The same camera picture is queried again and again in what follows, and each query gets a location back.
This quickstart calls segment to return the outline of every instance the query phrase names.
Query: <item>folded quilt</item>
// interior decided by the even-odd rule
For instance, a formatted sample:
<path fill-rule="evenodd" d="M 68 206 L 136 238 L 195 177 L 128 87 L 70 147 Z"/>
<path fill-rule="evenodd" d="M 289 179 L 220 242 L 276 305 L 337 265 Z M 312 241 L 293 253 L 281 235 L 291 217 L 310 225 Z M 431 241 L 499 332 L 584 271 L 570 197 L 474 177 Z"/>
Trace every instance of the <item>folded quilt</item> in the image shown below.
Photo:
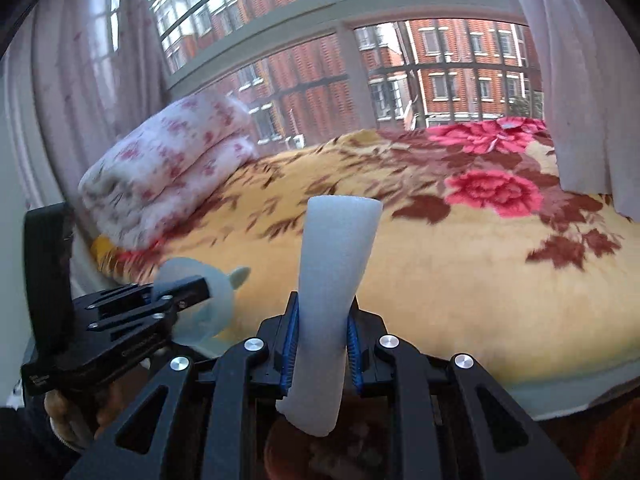
<path fill-rule="evenodd" d="M 116 143 L 78 191 L 98 227 L 132 228 L 148 205 L 209 148 L 250 121 L 240 101 L 210 89 L 180 99 Z"/>
<path fill-rule="evenodd" d="M 129 215 L 127 226 L 94 208 L 98 227 L 114 243 L 128 250 L 150 247 L 162 234 L 185 221 L 240 166 L 257 158 L 250 140 L 231 136 L 209 148 L 189 169 L 180 174 L 154 200 Z"/>

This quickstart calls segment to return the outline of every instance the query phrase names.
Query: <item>curtain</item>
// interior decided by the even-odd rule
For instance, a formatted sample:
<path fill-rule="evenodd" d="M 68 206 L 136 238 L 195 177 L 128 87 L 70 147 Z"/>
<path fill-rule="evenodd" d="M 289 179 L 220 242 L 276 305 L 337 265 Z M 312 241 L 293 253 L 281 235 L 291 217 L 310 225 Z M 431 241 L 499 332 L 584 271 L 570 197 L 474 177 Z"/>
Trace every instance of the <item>curtain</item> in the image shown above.
<path fill-rule="evenodd" d="M 4 59 L 6 113 L 31 207 L 67 200 L 77 294 L 104 286 L 78 197 L 84 172 L 164 107 L 166 61 L 148 0 L 40 0 Z"/>
<path fill-rule="evenodd" d="M 520 0 L 564 190 L 613 195 L 640 221 L 640 54 L 605 0 Z"/>

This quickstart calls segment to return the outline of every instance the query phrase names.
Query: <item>white cylindrical object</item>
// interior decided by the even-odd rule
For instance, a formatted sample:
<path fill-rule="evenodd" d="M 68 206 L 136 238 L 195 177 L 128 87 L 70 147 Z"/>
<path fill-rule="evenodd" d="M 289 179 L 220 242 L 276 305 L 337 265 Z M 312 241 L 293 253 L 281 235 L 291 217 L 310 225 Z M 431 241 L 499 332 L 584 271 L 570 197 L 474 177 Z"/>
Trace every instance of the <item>white cylindrical object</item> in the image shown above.
<path fill-rule="evenodd" d="M 299 430 L 335 427 L 344 385 L 347 316 L 367 266 L 382 203 L 354 196 L 308 201 L 300 255 L 300 338 L 289 394 L 276 407 Z"/>

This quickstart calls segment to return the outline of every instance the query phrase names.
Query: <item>brick building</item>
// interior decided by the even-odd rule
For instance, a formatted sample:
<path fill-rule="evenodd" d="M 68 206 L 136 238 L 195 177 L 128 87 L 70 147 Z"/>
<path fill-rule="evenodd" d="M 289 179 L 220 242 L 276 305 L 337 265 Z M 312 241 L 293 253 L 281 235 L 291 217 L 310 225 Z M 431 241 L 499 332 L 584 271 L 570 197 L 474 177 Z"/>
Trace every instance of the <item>brick building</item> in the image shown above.
<path fill-rule="evenodd" d="M 172 30 L 177 17 L 199 1 L 154 3 L 160 33 L 168 31 L 163 45 L 173 71 L 256 17 L 296 0 L 209 0 Z M 480 111 L 484 118 L 523 113 L 527 102 L 534 101 L 529 100 L 529 90 L 542 92 L 540 77 L 530 81 L 520 68 L 538 64 L 527 27 L 439 19 L 381 23 L 355 33 L 381 127 L 408 129 L 477 120 Z M 448 62 L 501 67 L 450 70 Z M 415 67 L 423 63 L 440 66 Z M 510 72 L 505 66 L 520 70 Z M 254 118 L 252 134 L 265 153 L 317 144 L 358 128 L 333 35 L 263 58 L 215 84 L 248 105 Z M 512 109 L 515 103 L 520 108 Z M 536 114 L 534 109 L 528 111 Z"/>

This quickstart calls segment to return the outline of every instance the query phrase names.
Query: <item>yellow floral blanket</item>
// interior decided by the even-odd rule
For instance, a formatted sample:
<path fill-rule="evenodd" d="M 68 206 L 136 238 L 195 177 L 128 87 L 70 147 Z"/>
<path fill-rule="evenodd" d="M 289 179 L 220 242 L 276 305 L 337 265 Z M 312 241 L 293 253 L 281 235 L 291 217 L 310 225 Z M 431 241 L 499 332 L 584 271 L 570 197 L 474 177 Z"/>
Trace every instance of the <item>yellow floral blanket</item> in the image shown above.
<path fill-rule="evenodd" d="M 296 289 L 309 197 L 377 198 L 361 308 L 422 352 L 469 352 L 508 383 L 550 378 L 640 353 L 640 228 L 557 175 L 541 121 L 366 130 L 241 168 L 145 253 L 104 237 L 93 250 L 121 282 L 148 282 L 173 256 L 250 266 L 225 333 L 240 339 Z"/>

